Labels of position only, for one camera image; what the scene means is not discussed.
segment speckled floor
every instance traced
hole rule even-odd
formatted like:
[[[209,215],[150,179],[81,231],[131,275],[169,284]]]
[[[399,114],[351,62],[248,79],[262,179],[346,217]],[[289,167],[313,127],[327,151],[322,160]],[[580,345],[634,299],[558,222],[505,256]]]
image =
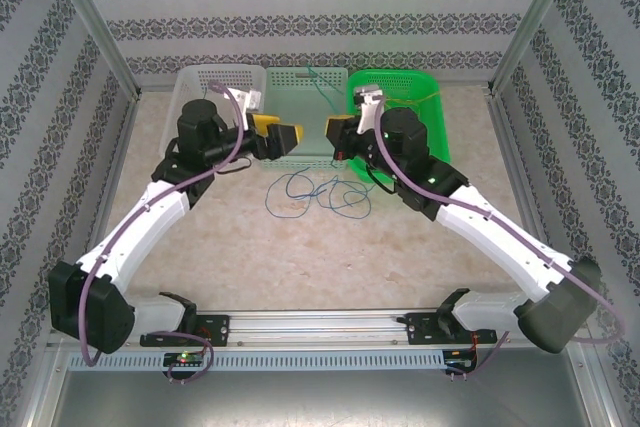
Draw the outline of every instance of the speckled floor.
[[[142,96],[110,228],[140,197],[160,160],[170,98],[168,93]],[[447,87],[442,101],[452,163],[519,222],[482,91]],[[364,220],[318,206],[299,219],[272,217],[265,193],[282,173],[254,165],[217,177],[196,208],[156,245],[129,293],[168,290],[203,310],[363,309],[437,306],[459,287],[517,288],[467,241],[377,188],[370,195],[372,213]],[[310,174],[320,181],[333,175]],[[355,178],[349,170],[340,176]],[[291,215],[304,202],[276,193],[270,206]]]

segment gray metal floor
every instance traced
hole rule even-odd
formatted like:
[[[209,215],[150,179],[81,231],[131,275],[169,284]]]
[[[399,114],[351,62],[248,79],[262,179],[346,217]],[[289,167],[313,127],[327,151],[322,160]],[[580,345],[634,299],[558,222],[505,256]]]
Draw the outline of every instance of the gray metal floor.
[[[468,382],[438,371],[67,374],[56,426],[583,426],[565,355],[511,349]]]

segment damask wall pattern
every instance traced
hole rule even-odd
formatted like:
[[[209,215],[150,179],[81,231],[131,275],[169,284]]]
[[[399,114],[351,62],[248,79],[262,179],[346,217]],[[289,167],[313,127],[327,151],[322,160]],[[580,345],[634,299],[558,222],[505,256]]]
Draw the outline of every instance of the damask wall pattern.
[[[95,0],[138,82],[247,62],[490,80],[532,0]]]
[[[0,0],[0,426],[49,332],[46,277],[90,242],[129,99],[70,0]]]
[[[628,323],[599,349],[624,425],[640,425],[637,0],[554,0],[500,92],[545,235],[594,258]],[[598,309],[596,335],[615,331]]]

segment green wire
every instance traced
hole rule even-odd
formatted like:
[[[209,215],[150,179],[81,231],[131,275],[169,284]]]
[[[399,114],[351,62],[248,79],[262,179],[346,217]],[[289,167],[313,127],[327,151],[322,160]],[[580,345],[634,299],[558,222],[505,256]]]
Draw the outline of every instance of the green wire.
[[[318,74],[316,71],[314,71],[310,65],[307,64],[307,70],[309,71],[309,76],[311,77],[311,82],[313,82],[314,87],[316,88],[316,90],[318,91],[318,93],[324,97],[324,100],[326,100],[328,102],[328,104],[331,106],[331,110],[333,110],[334,114],[340,114],[340,112],[338,111],[338,109],[336,108],[336,106],[333,104],[333,102],[331,102],[331,99],[329,97],[327,97],[327,95],[322,92],[322,90],[320,89],[320,86],[318,85],[318,82],[316,81],[316,77],[319,78],[320,80],[322,80],[325,84],[327,84],[329,87],[331,87],[333,90],[335,90],[336,92],[338,92],[340,95],[344,95],[343,92],[341,92],[335,85],[333,85],[331,82],[329,82],[327,79],[325,79],[324,77],[322,77],[320,74]]]

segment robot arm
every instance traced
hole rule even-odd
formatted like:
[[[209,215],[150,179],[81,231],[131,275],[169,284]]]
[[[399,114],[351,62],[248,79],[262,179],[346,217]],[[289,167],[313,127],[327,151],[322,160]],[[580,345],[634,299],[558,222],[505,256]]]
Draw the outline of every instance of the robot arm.
[[[105,245],[140,207],[146,209],[129,225],[107,258],[103,259],[87,298],[87,340],[107,354],[121,347],[129,337],[155,331],[192,332],[195,304],[179,296],[161,293],[138,302],[125,300],[129,282],[156,242],[189,212],[214,180],[208,176],[150,204],[168,189],[208,172],[232,151],[238,129],[244,131],[237,157],[277,159],[288,154],[302,138],[300,126],[279,123],[277,117],[247,113],[257,104],[258,92],[233,91],[243,106],[243,125],[227,127],[213,102],[191,101],[178,119],[178,137],[173,139],[164,159],[153,172],[145,192],[120,224],[93,250],[74,264],[59,262],[49,274],[51,322],[55,329],[78,338],[78,305],[85,279]]]
[[[522,289],[515,294],[479,294],[468,289],[453,293],[439,309],[439,325],[449,335],[460,329],[521,330],[535,345],[548,352],[560,352],[595,310],[596,302],[556,270],[516,241],[502,227],[485,216],[453,203],[424,197],[396,178],[381,155],[373,132],[374,111],[382,95],[377,86],[355,94],[358,116],[330,118],[327,138],[335,148],[334,159],[364,160],[367,172],[388,175],[398,194],[411,209],[439,222],[474,244],[507,272]],[[426,127],[408,108],[393,108],[382,116],[385,145],[394,162],[414,183],[440,196],[476,205],[491,217],[507,222],[524,239],[597,290],[600,268],[589,259],[573,261],[535,239],[511,222],[473,187],[468,179],[446,162],[430,155]]]

